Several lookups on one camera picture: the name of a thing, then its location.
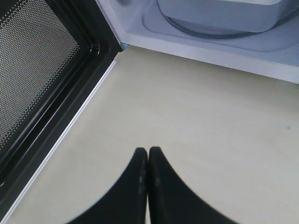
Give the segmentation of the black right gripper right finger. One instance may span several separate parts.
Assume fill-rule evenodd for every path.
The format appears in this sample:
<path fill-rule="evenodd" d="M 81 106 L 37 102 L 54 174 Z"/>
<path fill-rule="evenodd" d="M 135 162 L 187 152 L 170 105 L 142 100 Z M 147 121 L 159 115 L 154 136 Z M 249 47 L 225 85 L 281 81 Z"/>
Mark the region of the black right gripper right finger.
<path fill-rule="evenodd" d="M 235 224 L 198 197 L 178 176 L 160 147 L 149 150 L 148 199 L 152 224 Z"/>

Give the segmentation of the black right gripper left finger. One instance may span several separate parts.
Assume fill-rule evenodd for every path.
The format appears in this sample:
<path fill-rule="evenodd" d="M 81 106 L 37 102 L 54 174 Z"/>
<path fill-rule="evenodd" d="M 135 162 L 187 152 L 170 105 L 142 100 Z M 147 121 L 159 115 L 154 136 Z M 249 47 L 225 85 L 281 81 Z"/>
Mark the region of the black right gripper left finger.
<path fill-rule="evenodd" d="M 147 207 L 148 155 L 137 148 L 110 190 L 70 224 L 143 224 Z"/>

